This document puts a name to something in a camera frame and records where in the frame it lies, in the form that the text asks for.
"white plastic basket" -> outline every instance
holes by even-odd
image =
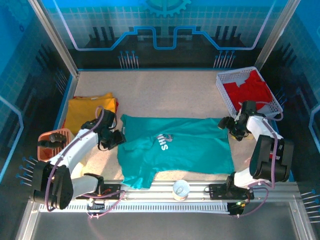
[[[260,72],[254,67],[254,66],[250,66],[250,67],[245,67],[245,68],[240,68],[240,69],[235,69],[235,70],[230,70],[230,71],[224,71],[224,72],[219,72],[216,75],[216,87],[218,88],[224,103],[226,104],[226,107],[228,108],[228,111],[231,115],[231,117],[235,118],[237,116],[237,111],[234,107],[234,105],[232,104],[229,95],[227,94],[227,91],[224,87],[224,84],[228,84],[228,83],[236,83],[238,86],[240,86],[241,84],[245,83],[245,80],[249,77],[250,72],[256,70],[256,72],[258,73],[259,77],[261,78],[262,81],[265,82],[264,78],[260,75]],[[277,114],[280,113],[280,111],[282,112],[283,109],[280,106],[280,104],[278,103],[277,99],[275,98],[275,96],[272,94],[272,102],[270,102],[270,104],[272,105],[264,105],[264,107],[262,107],[261,109],[258,110],[258,113],[264,114],[267,117],[275,117]]]

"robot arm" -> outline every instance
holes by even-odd
[[[71,173],[82,158],[95,146],[111,150],[124,143],[124,135],[118,131],[111,131],[115,114],[104,110],[99,123],[98,119],[86,122],[76,137],[50,161],[39,161],[33,169],[31,198],[38,203],[45,203],[48,179],[53,171],[50,181],[48,205],[64,209],[70,201],[86,193],[101,193],[104,184],[102,176],[86,173],[84,176],[71,179]]]
[[[222,196],[224,199],[245,200],[253,186],[268,185],[268,182],[274,186],[275,182],[288,180],[294,144],[274,131],[265,116],[257,112],[256,102],[244,102],[235,119],[224,117],[218,127],[227,128],[238,141],[251,133],[256,145],[249,167],[232,173],[222,186],[214,186],[212,199],[221,199]]]

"teal t-shirt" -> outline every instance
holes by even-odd
[[[123,183],[150,188],[157,172],[182,170],[204,174],[234,171],[227,130],[220,118],[155,118],[123,115],[126,142],[118,146]]]

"folded yellow cloth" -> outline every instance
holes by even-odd
[[[111,92],[103,96],[75,97],[68,101],[64,127],[70,129],[72,134],[77,135],[81,126],[96,118],[96,108],[103,106],[104,109],[116,112],[117,100]]]

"blue enclosure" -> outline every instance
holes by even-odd
[[[319,191],[319,11],[318,0],[0,0],[0,190],[16,225],[6,239],[30,194],[15,178],[22,158],[61,127],[81,71],[256,66],[283,108],[274,125],[294,142],[290,179]]]

